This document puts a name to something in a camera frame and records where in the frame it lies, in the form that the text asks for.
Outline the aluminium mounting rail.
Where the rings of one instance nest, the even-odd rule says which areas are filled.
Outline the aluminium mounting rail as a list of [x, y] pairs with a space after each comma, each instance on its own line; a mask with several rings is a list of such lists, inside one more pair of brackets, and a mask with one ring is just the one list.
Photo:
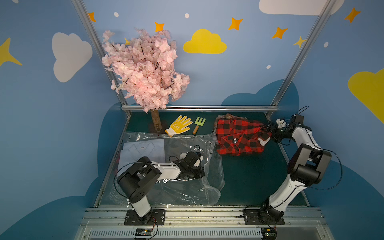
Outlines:
[[[169, 207], [163, 226], [125, 226], [128, 208], [87, 209], [76, 240], [262, 240], [262, 228], [274, 228], [276, 240], [332, 240], [333, 234], [319, 208], [289, 207], [284, 225], [246, 225], [245, 206]], [[136, 237], [136, 229], [152, 230]]]

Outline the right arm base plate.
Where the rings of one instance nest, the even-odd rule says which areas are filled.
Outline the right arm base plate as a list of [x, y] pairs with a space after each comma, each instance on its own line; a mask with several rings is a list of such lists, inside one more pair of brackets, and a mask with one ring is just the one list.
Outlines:
[[255, 210], [244, 209], [243, 218], [246, 225], [284, 225], [284, 212], [275, 209]]

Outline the light blue shirt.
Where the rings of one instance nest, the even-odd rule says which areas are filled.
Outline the light blue shirt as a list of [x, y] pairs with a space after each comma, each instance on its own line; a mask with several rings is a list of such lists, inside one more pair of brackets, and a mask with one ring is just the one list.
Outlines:
[[140, 142], [124, 143], [118, 165], [119, 173], [124, 172], [142, 157], [148, 157], [152, 162], [165, 163], [164, 140], [148, 140]]

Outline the aluminium frame back bar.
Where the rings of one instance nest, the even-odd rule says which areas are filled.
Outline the aluminium frame back bar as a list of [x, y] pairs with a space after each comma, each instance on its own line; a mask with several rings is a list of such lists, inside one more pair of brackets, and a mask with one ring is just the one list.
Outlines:
[[276, 112], [277, 106], [167, 106], [168, 112]]

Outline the right aluminium frame post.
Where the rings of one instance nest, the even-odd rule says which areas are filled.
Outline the right aluminium frame post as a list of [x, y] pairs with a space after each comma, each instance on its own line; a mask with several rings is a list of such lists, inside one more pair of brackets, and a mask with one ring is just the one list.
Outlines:
[[337, 2], [336, 0], [331, 0], [331, 1], [325, 2], [323, 9], [321, 10], [317, 20], [315, 21], [311, 31], [309, 32], [309, 34], [307, 36], [308, 38], [307, 38], [304, 46], [299, 51], [292, 67], [290, 68], [287, 76], [285, 77], [283, 83], [281, 84], [275, 97], [273, 98], [271, 105], [270, 105], [271, 108], [274, 108], [274, 109], [278, 108], [280, 101], [282, 100], [282, 98], [285, 95], [286, 91], [288, 90], [290, 84], [294, 80], [294, 77], [296, 76], [301, 65], [303, 64], [305, 58], [307, 57], [308, 53], [310, 52], [312, 46], [316, 42], [322, 29], [324, 28], [328, 19], [330, 18], [331, 11], [334, 8], [336, 2]]

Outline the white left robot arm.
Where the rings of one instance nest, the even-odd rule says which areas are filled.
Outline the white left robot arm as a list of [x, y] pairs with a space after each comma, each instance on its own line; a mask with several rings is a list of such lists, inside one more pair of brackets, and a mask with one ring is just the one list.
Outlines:
[[133, 206], [136, 215], [144, 218], [152, 210], [147, 194], [160, 180], [201, 179], [206, 174], [202, 166], [203, 155], [196, 152], [186, 153], [184, 158], [171, 163], [152, 162], [142, 157], [117, 176], [117, 184]]

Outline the green circuit board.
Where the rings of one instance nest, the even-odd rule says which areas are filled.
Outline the green circuit board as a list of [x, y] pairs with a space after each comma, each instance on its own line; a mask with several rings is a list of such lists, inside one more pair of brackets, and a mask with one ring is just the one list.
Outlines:
[[276, 240], [277, 231], [274, 228], [262, 228], [261, 229], [262, 240]]
[[153, 231], [149, 229], [136, 229], [135, 236], [136, 237], [151, 237]]

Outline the right green circuit board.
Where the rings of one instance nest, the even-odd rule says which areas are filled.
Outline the right green circuit board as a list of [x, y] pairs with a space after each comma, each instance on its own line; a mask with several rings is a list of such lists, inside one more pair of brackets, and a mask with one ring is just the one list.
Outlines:
[[274, 228], [262, 228], [261, 229], [262, 240], [276, 240], [277, 231]]

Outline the left green circuit board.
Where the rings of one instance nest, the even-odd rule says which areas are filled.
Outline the left green circuit board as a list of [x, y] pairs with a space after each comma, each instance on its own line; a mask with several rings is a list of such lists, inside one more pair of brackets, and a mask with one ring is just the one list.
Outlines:
[[135, 236], [136, 237], [151, 237], [153, 231], [149, 229], [136, 229]]

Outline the red black checkered cloth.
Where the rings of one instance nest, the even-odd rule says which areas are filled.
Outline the red black checkered cloth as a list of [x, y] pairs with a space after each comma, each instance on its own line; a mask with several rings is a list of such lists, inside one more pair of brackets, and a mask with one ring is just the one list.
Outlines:
[[263, 123], [244, 119], [219, 119], [216, 134], [218, 154], [231, 156], [262, 153], [272, 136]]

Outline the left aluminium frame post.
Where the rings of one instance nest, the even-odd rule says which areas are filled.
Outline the left aluminium frame post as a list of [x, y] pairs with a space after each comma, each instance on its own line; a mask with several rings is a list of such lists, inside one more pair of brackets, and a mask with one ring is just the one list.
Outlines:
[[[91, 18], [87, 12], [87, 9], [86, 9], [84, 2], [81, 0], [72, 0], [72, 3], [75, 7], [75, 10], [76, 10], [78, 16], [80, 17], [80, 19], [82, 21], [82, 24], [83, 24], [85, 30], [87, 31], [87, 34], [88, 34], [88, 36], [89, 36], [89, 38], [93, 44], [93, 47], [96, 50], [96, 53], [97, 53], [99, 59], [101, 60], [102, 57], [105, 56], [105, 52], [104, 52], [102, 43], [100, 42], [100, 39], [98, 37], [98, 34], [94, 28], [93, 22], [91, 21]], [[108, 70], [105, 70], [105, 72], [106, 72], [111, 83], [112, 83], [112, 80], [116, 80], [116, 75], [113, 72], [110, 72]], [[124, 98], [122, 91], [119, 91], [118, 93], [116, 93], [116, 95], [117, 95], [122, 106], [127, 105], [127, 101]]]

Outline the clear plastic vacuum bag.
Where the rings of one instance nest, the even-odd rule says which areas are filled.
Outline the clear plastic vacuum bag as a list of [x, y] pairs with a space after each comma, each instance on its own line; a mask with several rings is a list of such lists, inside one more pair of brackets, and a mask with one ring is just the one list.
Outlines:
[[[208, 135], [175, 135], [172, 138], [166, 134], [152, 134], [141, 132], [126, 132], [124, 143], [148, 140], [164, 140], [165, 163], [180, 159], [180, 154], [193, 151], [204, 157], [202, 166], [206, 175], [201, 179], [191, 180], [160, 180], [148, 193], [148, 200], [152, 206], [211, 206], [221, 197], [221, 190], [225, 185], [222, 158], [216, 151], [217, 138], [215, 134]], [[125, 194], [117, 184], [119, 173], [119, 159], [111, 173], [102, 205], [126, 206]]]

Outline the green garden hand fork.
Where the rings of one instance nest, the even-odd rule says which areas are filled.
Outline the green garden hand fork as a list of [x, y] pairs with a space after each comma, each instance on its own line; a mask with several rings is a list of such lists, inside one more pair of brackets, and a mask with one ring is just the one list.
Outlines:
[[196, 135], [198, 132], [199, 127], [202, 127], [206, 121], [206, 118], [197, 117], [195, 120], [195, 129], [193, 130], [193, 135]]

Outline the red plaid shirt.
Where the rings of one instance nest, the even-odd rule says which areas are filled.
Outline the red plaid shirt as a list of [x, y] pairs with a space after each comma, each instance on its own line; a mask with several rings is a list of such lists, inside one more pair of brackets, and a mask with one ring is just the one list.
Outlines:
[[231, 119], [242, 119], [242, 117], [234, 116], [234, 115], [231, 115], [231, 114], [227, 113], [225, 115], [219, 115], [216, 118], [216, 120], [220, 120], [220, 119], [231, 120]]

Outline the aluminium frame post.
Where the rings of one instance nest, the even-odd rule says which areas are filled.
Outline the aluminium frame post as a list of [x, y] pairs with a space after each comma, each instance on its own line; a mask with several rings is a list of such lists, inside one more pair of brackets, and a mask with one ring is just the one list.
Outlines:
[[[87, 34], [88, 34], [88, 36], [89, 36], [89, 38], [93, 44], [93, 47], [96, 50], [96, 53], [97, 53], [99, 59], [101, 60], [102, 57], [105, 56], [105, 52], [104, 52], [102, 43], [100, 42], [100, 39], [98, 37], [98, 34], [94, 28], [93, 22], [91, 21], [91, 18], [87, 12], [87, 9], [86, 9], [84, 2], [81, 0], [72, 0], [72, 3], [75, 7], [75, 10], [76, 10], [78, 16], [80, 17], [80, 19], [82, 21], [82, 24], [83, 24], [85, 30], [87, 31]], [[106, 72], [111, 83], [112, 83], [112, 80], [116, 80], [116, 75], [113, 72], [110, 72], [108, 70], [105, 70], [105, 72]], [[116, 93], [116, 95], [117, 95], [122, 106], [127, 105], [127, 101], [124, 98], [122, 91], [119, 91], [118, 93]]]
[[294, 80], [294, 77], [296, 76], [301, 65], [303, 64], [305, 58], [307, 57], [308, 53], [310, 52], [312, 46], [316, 42], [322, 29], [324, 28], [328, 19], [330, 18], [331, 11], [334, 8], [336, 2], [337, 2], [336, 0], [331, 0], [331, 1], [325, 2], [323, 9], [321, 10], [317, 20], [315, 21], [311, 31], [309, 32], [309, 34], [307, 36], [308, 38], [307, 38], [304, 46], [299, 51], [292, 67], [290, 68], [287, 76], [285, 77], [283, 83], [281, 84], [275, 97], [273, 98], [271, 105], [270, 105], [271, 108], [274, 108], [274, 109], [278, 108], [280, 101], [282, 100], [282, 98], [285, 95], [286, 91], [288, 90], [290, 84]]

